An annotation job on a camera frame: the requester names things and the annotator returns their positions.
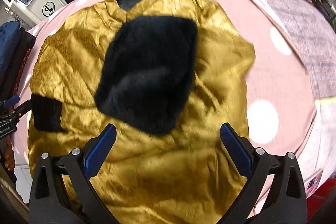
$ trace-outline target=clamp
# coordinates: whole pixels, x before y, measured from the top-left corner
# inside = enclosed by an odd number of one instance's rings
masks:
[[[43,153],[31,189],[30,223],[119,224],[89,181],[97,175],[116,137],[116,128],[109,124],[83,149],[75,148],[68,155],[59,157]],[[254,148],[246,138],[239,137],[228,123],[221,126],[220,139],[247,182],[217,224],[306,223],[305,187],[294,153],[269,155],[263,148]],[[248,218],[267,176],[272,174],[273,183],[261,212]],[[73,211],[62,175],[70,177],[87,218]]]
[[[20,118],[31,110],[32,104],[30,101],[25,101],[19,105],[13,112],[4,114],[5,109],[8,109],[18,103],[19,96],[14,96],[11,99],[0,102],[0,140],[17,131],[17,123]]]

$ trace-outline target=blue gripper pad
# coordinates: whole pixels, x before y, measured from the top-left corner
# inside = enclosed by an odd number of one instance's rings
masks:
[[[248,179],[252,176],[252,159],[239,141],[239,136],[228,123],[220,127],[220,140],[224,144],[239,174]]]
[[[90,153],[85,156],[83,164],[84,177],[86,179],[95,177],[98,174],[100,167],[103,165],[116,139],[117,130],[113,124],[109,124],[99,135],[97,144]]]
[[[12,98],[6,100],[3,104],[4,109],[9,109],[12,106],[16,105],[20,101],[20,97],[18,95],[13,96]]]

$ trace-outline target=logo sticker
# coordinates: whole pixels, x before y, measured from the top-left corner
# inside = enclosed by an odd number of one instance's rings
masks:
[[[42,13],[45,17],[50,17],[54,12],[55,4],[52,2],[47,2],[42,8]]]

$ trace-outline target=white polka dot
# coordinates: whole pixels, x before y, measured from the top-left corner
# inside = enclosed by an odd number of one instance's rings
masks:
[[[54,17],[59,13],[59,11],[56,11],[55,13],[53,13],[49,18],[48,18],[48,22],[52,21],[54,19]]]
[[[26,162],[29,163],[29,159],[28,159],[28,156],[27,156],[27,153],[26,153],[26,152],[23,152],[23,156],[24,156]]]
[[[56,29],[52,30],[52,31],[50,32],[49,36],[54,35],[56,32],[57,32]]]
[[[31,33],[33,36],[36,36],[36,34],[37,34],[37,32],[39,31],[39,27],[38,26],[36,26],[35,28],[34,28],[34,31]]]
[[[32,117],[32,111],[29,111],[27,113],[27,128],[29,130],[29,122],[30,122],[30,118]]]
[[[268,15],[273,18],[273,20],[282,28],[282,30],[289,35],[289,32],[287,31],[285,25],[282,23],[281,19],[277,16],[277,14],[272,10],[271,7],[267,7],[266,12],[268,13]]]
[[[249,136],[251,141],[260,144],[269,143],[276,136],[279,117],[275,107],[266,100],[258,100],[247,110]]]
[[[280,34],[280,32],[276,29],[276,27],[271,27],[269,32],[275,48],[284,55],[291,55],[291,48],[288,46],[287,42]]]
[[[88,0],[77,0],[76,1],[76,6],[81,6],[83,5],[85,2],[87,2]]]

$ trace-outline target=white tile floor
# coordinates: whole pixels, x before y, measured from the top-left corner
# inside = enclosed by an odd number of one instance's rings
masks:
[[[24,203],[28,203],[33,182],[30,176],[29,165],[16,165],[14,173],[17,178],[16,190],[23,198]]]
[[[14,151],[15,165],[27,165],[28,164],[25,158],[19,154],[15,146],[13,146],[13,151]]]

